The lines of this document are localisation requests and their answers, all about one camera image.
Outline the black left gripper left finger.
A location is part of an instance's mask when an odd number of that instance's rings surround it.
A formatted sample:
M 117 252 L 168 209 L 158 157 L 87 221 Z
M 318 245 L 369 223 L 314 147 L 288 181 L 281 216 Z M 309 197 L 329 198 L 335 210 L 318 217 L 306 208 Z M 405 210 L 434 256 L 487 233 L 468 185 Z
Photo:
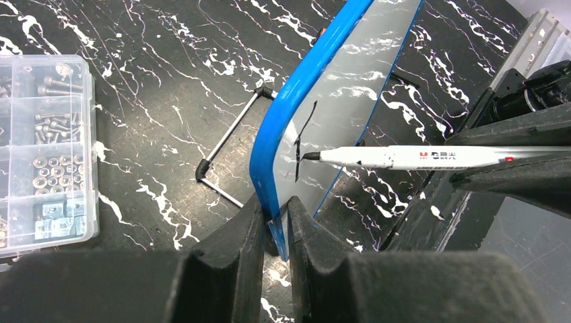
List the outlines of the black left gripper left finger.
M 258 322 L 266 222 L 256 194 L 224 225 L 178 254 L 169 322 Z

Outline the white marker pen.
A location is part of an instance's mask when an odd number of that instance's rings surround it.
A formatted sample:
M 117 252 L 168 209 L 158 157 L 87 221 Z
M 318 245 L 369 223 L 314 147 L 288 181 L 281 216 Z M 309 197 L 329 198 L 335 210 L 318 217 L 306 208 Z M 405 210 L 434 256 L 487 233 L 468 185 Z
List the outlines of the white marker pen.
M 308 152 L 302 159 L 345 167 L 452 171 L 569 151 L 564 146 L 355 146 Z

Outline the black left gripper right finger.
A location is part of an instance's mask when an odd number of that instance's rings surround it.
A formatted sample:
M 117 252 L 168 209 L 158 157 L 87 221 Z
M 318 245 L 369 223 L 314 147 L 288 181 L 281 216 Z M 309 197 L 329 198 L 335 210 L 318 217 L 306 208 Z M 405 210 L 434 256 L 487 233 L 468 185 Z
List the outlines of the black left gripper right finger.
M 292 301 L 296 322 L 359 322 L 353 252 L 310 214 L 287 202 Z

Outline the blue framed whiteboard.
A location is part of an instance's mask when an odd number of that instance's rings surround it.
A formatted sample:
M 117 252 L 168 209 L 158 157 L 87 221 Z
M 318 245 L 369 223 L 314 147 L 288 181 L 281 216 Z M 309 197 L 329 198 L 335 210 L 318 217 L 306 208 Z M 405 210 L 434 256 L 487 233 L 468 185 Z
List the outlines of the blue framed whiteboard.
M 249 175 L 282 260 L 290 255 L 289 199 L 298 197 L 314 215 L 339 176 L 303 155 L 360 141 L 421 7 L 347 1 L 271 103 Z

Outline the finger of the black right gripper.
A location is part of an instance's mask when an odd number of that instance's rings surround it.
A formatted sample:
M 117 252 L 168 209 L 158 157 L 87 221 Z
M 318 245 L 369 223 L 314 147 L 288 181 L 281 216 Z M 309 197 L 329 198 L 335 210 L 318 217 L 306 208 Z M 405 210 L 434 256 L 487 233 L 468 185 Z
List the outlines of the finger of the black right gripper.
M 570 206 L 570 105 L 462 131 L 446 143 L 492 148 L 502 159 L 455 173 L 450 179 L 454 188 L 501 194 L 538 207 Z

